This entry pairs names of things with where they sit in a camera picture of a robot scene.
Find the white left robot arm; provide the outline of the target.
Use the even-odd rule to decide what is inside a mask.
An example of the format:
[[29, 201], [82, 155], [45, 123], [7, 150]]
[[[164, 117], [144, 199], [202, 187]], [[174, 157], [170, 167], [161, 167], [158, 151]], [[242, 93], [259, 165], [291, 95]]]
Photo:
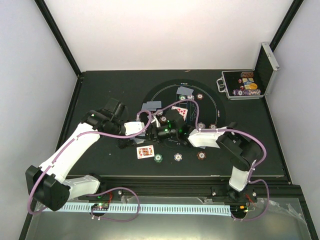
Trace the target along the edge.
[[69, 139], [49, 159], [38, 167], [31, 165], [26, 170], [29, 214], [37, 214], [31, 208], [32, 200], [57, 211], [67, 201], [80, 196], [92, 195], [101, 200], [107, 195], [108, 188], [100, 182], [98, 176], [85, 175], [67, 179], [67, 175], [85, 151], [101, 136], [125, 139], [126, 128], [121, 119], [122, 114], [122, 110], [105, 108], [89, 111]]

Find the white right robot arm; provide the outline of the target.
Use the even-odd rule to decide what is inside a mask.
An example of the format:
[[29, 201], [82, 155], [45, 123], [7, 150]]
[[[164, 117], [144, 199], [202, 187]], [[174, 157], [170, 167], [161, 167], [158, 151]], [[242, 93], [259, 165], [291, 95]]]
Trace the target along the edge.
[[235, 122], [227, 127], [208, 129], [186, 123], [175, 109], [168, 110], [163, 117], [165, 120], [153, 118], [145, 138], [158, 143], [175, 138], [188, 147], [221, 149], [232, 164], [228, 198], [240, 201], [246, 195], [245, 187], [251, 182], [256, 167], [267, 157], [266, 147], [257, 138], [236, 129]]

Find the king of hearts card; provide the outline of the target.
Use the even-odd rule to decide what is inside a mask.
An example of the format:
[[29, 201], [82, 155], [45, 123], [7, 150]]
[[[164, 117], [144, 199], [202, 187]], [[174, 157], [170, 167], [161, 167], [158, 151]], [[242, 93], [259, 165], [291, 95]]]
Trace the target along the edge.
[[148, 146], [137, 147], [136, 153], [137, 153], [138, 159], [145, 159], [145, 158], [154, 157], [155, 156], [154, 146], [148, 145]]

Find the blue card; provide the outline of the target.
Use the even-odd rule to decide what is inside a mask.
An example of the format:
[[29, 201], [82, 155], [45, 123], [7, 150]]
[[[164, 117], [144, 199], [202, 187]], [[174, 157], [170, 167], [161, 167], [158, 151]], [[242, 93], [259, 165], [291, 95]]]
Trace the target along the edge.
[[184, 96], [190, 96], [192, 95], [194, 90], [192, 88], [180, 86], [177, 88], [176, 94], [177, 95], [184, 95]]
[[157, 110], [158, 104], [157, 103], [143, 103], [141, 110], [148, 110], [150, 112], [154, 112]]
[[148, 101], [146, 103], [147, 109], [161, 109], [162, 108], [162, 102], [161, 101]]

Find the red poker chip stack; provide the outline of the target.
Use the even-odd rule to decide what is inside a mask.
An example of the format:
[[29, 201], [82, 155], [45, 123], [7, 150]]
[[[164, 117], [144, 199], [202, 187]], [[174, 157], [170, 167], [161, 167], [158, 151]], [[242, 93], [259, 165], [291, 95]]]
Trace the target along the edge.
[[199, 160], [204, 160], [204, 159], [206, 158], [206, 153], [203, 152], [203, 151], [198, 152], [198, 153], [197, 153], [197, 158], [198, 158]]

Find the nine of hearts card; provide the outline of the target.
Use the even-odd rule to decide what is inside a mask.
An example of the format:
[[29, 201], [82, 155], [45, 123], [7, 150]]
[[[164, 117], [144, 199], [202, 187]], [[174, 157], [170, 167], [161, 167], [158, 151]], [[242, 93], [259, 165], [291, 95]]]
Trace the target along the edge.
[[188, 109], [186, 108], [181, 108], [178, 106], [172, 106], [171, 107], [172, 110], [177, 110], [179, 112], [179, 114], [183, 117], [183, 120], [185, 121], [187, 118], [187, 114], [188, 114]]

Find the green poker chip stack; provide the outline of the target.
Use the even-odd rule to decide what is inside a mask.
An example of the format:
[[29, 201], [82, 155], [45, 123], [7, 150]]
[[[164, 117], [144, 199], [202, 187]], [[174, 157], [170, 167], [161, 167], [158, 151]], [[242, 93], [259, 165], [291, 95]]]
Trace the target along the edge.
[[154, 161], [156, 163], [161, 163], [163, 161], [163, 156], [161, 154], [159, 154], [159, 153], [155, 154], [154, 155]]

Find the blue poker chip stack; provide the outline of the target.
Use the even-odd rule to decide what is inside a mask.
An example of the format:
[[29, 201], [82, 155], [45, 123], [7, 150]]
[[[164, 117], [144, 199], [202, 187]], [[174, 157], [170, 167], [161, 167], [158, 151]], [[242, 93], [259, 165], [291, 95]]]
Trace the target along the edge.
[[183, 156], [180, 153], [174, 155], [174, 160], [180, 162], [183, 159]]

